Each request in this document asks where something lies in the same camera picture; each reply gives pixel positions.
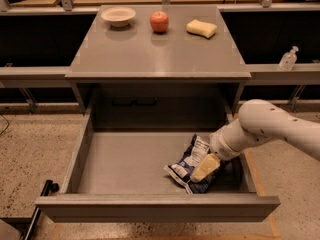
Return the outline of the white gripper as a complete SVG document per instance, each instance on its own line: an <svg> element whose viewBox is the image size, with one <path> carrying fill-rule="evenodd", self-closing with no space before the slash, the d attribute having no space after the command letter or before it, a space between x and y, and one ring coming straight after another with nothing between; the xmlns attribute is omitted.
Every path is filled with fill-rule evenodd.
<svg viewBox="0 0 320 240"><path fill-rule="evenodd" d="M220 160L229 161L238 157L239 152L231 149L223 137L223 129L219 129L209 136L210 153L200 162L192 172L190 179L198 183L220 167Z"/></svg>

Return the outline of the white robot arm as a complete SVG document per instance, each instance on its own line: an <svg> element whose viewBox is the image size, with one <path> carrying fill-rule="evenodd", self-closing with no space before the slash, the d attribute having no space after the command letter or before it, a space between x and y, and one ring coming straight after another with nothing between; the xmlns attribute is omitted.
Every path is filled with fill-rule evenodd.
<svg viewBox="0 0 320 240"><path fill-rule="evenodd" d="M249 148L278 139L320 160L320 124L299 119L270 102L253 99L245 102L238 118L209 137L211 152L191 174L198 183Z"/></svg>

